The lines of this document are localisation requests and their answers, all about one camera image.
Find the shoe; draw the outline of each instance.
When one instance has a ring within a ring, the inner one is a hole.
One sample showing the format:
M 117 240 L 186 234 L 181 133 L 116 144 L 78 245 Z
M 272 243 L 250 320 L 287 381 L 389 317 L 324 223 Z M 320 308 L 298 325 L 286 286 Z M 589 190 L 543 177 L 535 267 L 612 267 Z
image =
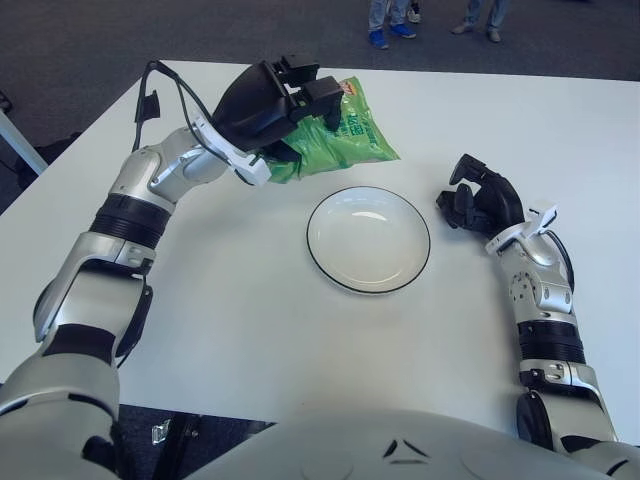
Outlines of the shoe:
M 463 33 L 472 32 L 473 25 L 469 25 L 468 23 L 461 23 L 457 27 L 453 27 L 451 29 L 451 33 L 454 35 L 462 35 Z
M 407 20 L 411 23 L 420 23 L 422 21 L 420 7 L 418 5 L 409 5 L 409 9 L 407 10 Z
M 387 40 L 384 38 L 384 33 L 382 33 L 382 29 L 374 30 L 373 32 L 369 32 L 369 42 L 374 47 L 380 50 L 386 50 L 389 48 L 389 44 Z
M 487 30 L 487 37 L 489 37 L 489 40 L 493 43 L 500 43 L 502 41 L 500 33 L 498 33 L 497 30 Z
M 391 25 L 391 33 L 402 38 L 416 38 L 416 32 L 407 27 L 404 23 Z

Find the white table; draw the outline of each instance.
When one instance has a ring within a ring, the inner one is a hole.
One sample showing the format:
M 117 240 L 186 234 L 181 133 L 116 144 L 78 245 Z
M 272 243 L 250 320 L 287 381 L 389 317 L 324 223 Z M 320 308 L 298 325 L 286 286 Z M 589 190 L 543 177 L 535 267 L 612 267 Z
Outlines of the white table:
M 242 65 L 170 62 L 216 105 Z M 191 192 L 158 246 L 145 334 L 121 369 L 122 402 L 279 421 L 320 409 L 429 410 L 514 432 L 515 326 L 506 284 L 435 199 L 462 153 L 509 178 L 525 205 L 558 202 L 577 274 L 587 361 L 623 440 L 640 443 L 638 84 L 323 69 L 357 75 L 401 161 L 249 188 L 233 175 Z M 183 125 L 171 82 L 143 144 Z M 35 348 L 33 303 L 86 230 L 127 156 L 137 85 L 0 217 L 0 380 Z M 382 186 L 431 232 L 427 268 L 381 297 L 345 293 L 306 250 L 326 195 Z

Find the black cable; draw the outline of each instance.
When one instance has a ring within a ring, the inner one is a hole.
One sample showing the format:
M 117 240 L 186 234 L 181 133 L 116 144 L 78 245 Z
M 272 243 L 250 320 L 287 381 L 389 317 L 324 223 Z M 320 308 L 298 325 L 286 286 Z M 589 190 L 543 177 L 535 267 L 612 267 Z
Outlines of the black cable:
M 193 99 L 193 101 L 196 103 L 196 105 L 198 106 L 198 108 L 202 112 L 202 115 L 204 115 L 204 118 L 207 120 L 207 122 L 213 123 L 213 117 L 209 114 L 209 111 L 207 110 L 207 107 L 204 105 L 202 100 L 200 100 L 200 97 L 198 97 L 198 95 L 189 86 L 189 84 L 187 84 L 187 82 L 185 82 L 180 77 L 180 75 L 178 75 L 174 70 L 172 70 L 171 68 L 166 66 L 164 63 L 162 63 L 160 61 L 157 61 L 157 60 L 151 61 L 151 62 L 147 63 L 147 66 L 144 69 L 144 73 L 142 74 L 142 78 L 140 79 L 140 90 L 138 91 L 138 101 L 137 101 L 137 105 L 136 105 L 136 137 L 135 137 L 135 140 L 133 142 L 133 148 L 131 150 L 132 152 L 135 152 L 136 150 L 138 150 L 140 148 L 140 138 L 141 138 L 141 135 L 142 135 L 142 125 L 145 122 L 145 119 L 142 116 L 142 109 L 144 108 L 144 100 L 145 100 L 146 94 L 147 94 L 147 78 L 149 77 L 149 74 L 151 72 L 153 72 L 153 71 L 161 73 L 164 76 L 169 77 L 174 82 L 176 82 L 176 86 L 178 87 L 178 92 L 179 92 L 180 97 L 181 97 L 181 102 L 182 102 L 182 106 L 183 106 L 183 112 L 186 112 L 186 105 L 185 105 L 185 102 L 184 102 L 184 95 L 182 93 L 181 88 L 184 88 L 187 91 L 189 96 Z M 194 131 L 193 127 L 191 126 L 191 122 L 189 121 L 189 116 L 187 114 L 185 114 L 185 120 L 187 121 L 187 126 L 189 127 L 189 130 L 191 131 L 192 135 L 195 137 L 196 140 L 198 140 L 198 143 L 200 143 L 203 146 L 203 148 L 205 150 L 207 150 L 209 153 L 212 153 L 212 154 L 218 156 L 213 151 L 211 151 L 198 138 L 198 136 L 195 134 L 195 131 Z
M 207 144 L 198 136 L 196 131 L 194 130 L 193 125 L 191 124 L 191 120 L 189 120 L 189 114 L 187 113 L 187 104 L 186 104 L 186 102 L 184 100 L 184 93 L 182 93 L 182 85 L 177 79 L 174 79 L 174 80 L 176 82 L 176 87 L 178 88 L 178 95 L 180 96 L 180 104 L 182 105 L 182 113 L 184 115 L 184 120 L 185 120 L 185 122 L 187 122 L 187 127 L 189 128 L 189 131 L 191 132 L 191 135 L 193 135 L 193 138 L 195 138 L 196 141 L 200 144 L 200 146 L 202 146 L 202 148 L 204 148 L 207 152 L 209 152 L 211 155 L 215 156 L 216 158 L 221 159 L 224 163 L 229 165 L 229 162 L 227 161 L 227 159 L 222 158 L 220 156 L 220 154 L 218 154 L 218 153 L 214 152 L 213 150 L 211 150 L 207 146 Z
M 0 164 L 2 164 L 2 166 L 7 170 L 9 170 L 10 172 L 13 172 L 16 175 L 20 175 L 15 168 L 10 167 L 8 164 L 4 163 L 4 160 L 0 159 Z
M 124 357 L 122 357 L 122 360 L 118 362 L 118 365 L 116 366 L 116 368 L 120 368 L 122 364 L 127 360 L 127 358 L 129 358 L 129 355 L 131 355 L 131 352 L 133 352 L 133 349 L 136 345 L 137 343 L 133 347 L 131 347 L 131 350 L 129 350 L 127 353 L 124 354 Z
M 553 243 L 555 243 L 556 247 L 560 251 L 560 255 L 562 256 L 562 260 L 564 261 L 564 267 L 567 270 L 567 282 L 569 282 L 569 287 L 571 288 L 571 292 L 573 293 L 576 283 L 573 274 L 573 264 L 571 263 L 571 258 L 569 258 L 569 252 L 567 252 L 567 249 L 564 248 L 564 244 L 560 240 L 560 237 L 558 237 L 558 235 L 556 235 L 553 230 L 547 230 L 545 233 L 549 235 L 549 238 L 553 240 Z

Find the blue sneaker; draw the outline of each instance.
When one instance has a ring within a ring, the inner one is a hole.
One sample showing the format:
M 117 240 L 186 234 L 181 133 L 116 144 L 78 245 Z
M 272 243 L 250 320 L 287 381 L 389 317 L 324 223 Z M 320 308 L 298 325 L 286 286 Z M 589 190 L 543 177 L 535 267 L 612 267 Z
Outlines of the blue sneaker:
M 384 38 L 384 33 L 382 33 L 382 29 L 369 32 L 369 41 L 371 42 L 371 45 L 373 45 L 376 48 L 379 48 L 380 50 L 386 50 L 387 48 L 389 48 L 389 44 Z
M 416 38 L 416 32 L 407 27 L 404 23 L 391 25 L 391 33 L 402 38 Z

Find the jeans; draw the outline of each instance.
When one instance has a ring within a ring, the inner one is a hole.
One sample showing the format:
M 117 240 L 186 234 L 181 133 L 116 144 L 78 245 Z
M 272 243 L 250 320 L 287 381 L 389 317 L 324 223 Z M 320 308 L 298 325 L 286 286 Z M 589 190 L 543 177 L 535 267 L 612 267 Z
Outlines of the jeans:
M 404 17 L 407 14 L 409 0 L 391 0 L 391 25 L 400 25 L 404 23 Z M 387 0 L 371 0 L 371 8 L 369 9 L 369 31 L 380 30 L 384 23 L 384 17 L 387 13 Z
M 467 6 L 467 14 L 464 17 L 465 25 L 475 25 L 480 16 L 480 9 L 484 0 L 469 0 Z M 487 21 L 487 30 L 498 30 L 504 17 L 507 14 L 507 7 L 509 6 L 509 0 L 494 0 L 489 19 Z

